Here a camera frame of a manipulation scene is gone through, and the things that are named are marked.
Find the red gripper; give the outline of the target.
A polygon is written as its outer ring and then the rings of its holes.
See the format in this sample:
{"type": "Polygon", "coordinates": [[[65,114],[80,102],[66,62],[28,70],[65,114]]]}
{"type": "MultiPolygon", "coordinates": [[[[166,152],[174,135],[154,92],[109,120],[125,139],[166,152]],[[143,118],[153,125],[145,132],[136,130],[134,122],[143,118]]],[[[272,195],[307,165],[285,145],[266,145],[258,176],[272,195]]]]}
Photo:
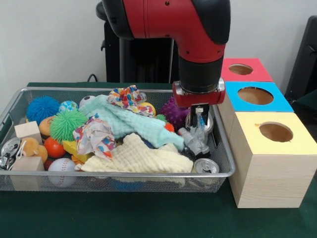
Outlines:
{"type": "Polygon", "coordinates": [[[219,79],[217,88],[208,93],[203,94],[197,94],[197,93],[190,93],[185,91],[181,88],[180,82],[175,81],[172,84],[172,90],[173,90],[173,97],[175,100],[175,104],[178,107],[191,107],[190,110],[190,127],[196,127],[197,126],[197,113],[196,109],[198,106],[201,105],[203,112],[202,112],[202,118],[204,120],[204,123],[208,123],[209,118],[209,105],[216,105],[221,104],[224,101],[225,97],[225,82],[222,78],[219,79]]]}

